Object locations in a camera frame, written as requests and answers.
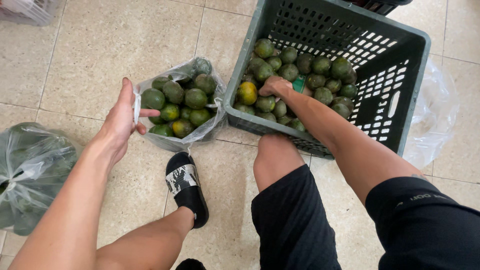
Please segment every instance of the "green label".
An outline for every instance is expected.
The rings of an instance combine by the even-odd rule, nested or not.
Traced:
[[[303,94],[303,90],[305,89],[305,76],[299,75],[295,82],[292,83],[293,90]]]

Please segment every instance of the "crumpled plastic bag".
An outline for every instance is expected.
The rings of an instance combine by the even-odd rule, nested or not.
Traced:
[[[428,59],[403,158],[417,169],[437,158],[443,145],[454,135],[459,107],[460,101],[450,73]]]
[[[29,235],[80,152],[64,132],[38,123],[20,123],[0,133],[0,228]]]
[[[146,80],[137,84],[134,87],[133,92],[135,94],[135,104],[133,108],[134,108],[135,124],[137,124],[137,121],[140,120],[140,122],[147,127],[147,130],[150,127],[154,126],[154,124],[152,124],[147,117],[141,117],[141,118],[138,117],[140,112],[141,94],[145,90],[152,88],[153,80],[162,76],[168,77],[169,75],[173,77],[174,81],[178,81],[186,77],[195,78],[196,68],[194,66],[194,61],[195,59],[198,59],[198,58],[203,58],[208,60],[207,58],[204,58],[204,57],[194,57],[189,61],[181,63],[154,78],[151,78],[149,80]],[[190,147],[193,144],[202,144],[202,143],[207,143],[213,140],[216,137],[216,134],[218,133],[218,131],[222,127],[227,125],[227,118],[226,118],[227,113],[225,111],[225,108],[221,106],[223,97],[227,90],[227,86],[223,82],[220,75],[215,71],[214,67],[212,67],[212,71],[210,75],[213,77],[213,79],[217,84],[215,93],[214,93],[215,104],[207,104],[206,107],[217,108],[217,113],[214,118],[209,119],[206,123],[199,126],[197,129],[195,129],[192,133],[190,133],[188,136],[186,136],[183,139],[179,139],[175,137],[165,137],[165,136],[161,136],[161,135],[157,135],[149,132],[143,135],[143,137],[147,138],[154,145],[171,152],[189,151]]]

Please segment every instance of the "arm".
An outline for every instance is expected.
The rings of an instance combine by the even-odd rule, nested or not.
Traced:
[[[347,183],[365,205],[372,188],[393,177],[423,174],[381,143],[349,123],[319,101],[292,89],[281,77],[270,77],[260,89],[262,96],[280,97],[298,116],[310,134],[335,156]]]
[[[91,270],[95,267],[98,220],[107,176],[127,151],[133,124],[132,82],[123,87],[98,134],[88,143],[57,197],[15,257],[11,270]],[[140,116],[158,116],[141,110]]]

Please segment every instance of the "crate handle hole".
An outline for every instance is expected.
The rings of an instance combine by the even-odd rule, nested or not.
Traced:
[[[398,100],[400,98],[400,91],[395,92],[392,97],[392,102],[390,103],[390,109],[388,110],[388,118],[392,118],[395,114],[396,106],[398,104]]]

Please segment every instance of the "bag of fruit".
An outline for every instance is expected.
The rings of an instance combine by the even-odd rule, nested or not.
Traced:
[[[158,117],[140,118],[148,129],[144,136],[165,150],[186,151],[213,140],[226,125],[226,89],[207,58],[192,58],[135,86],[135,124],[140,108],[159,110]]]
[[[60,130],[20,123],[0,133],[0,229],[29,235],[81,148]]]

